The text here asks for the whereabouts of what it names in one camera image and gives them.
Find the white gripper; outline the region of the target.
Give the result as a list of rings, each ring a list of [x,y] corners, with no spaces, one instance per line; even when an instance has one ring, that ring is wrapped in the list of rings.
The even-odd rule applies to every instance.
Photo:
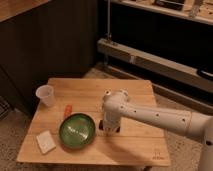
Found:
[[[120,118],[109,113],[105,113],[103,121],[99,122],[99,129],[107,132],[120,132]]]

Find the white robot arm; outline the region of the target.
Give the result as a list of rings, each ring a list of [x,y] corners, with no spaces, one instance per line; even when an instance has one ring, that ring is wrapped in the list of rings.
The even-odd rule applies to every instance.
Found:
[[[186,110],[133,104],[128,92],[107,91],[102,100],[103,130],[117,132],[122,118],[155,126],[202,144],[198,171],[213,171],[213,116]]]

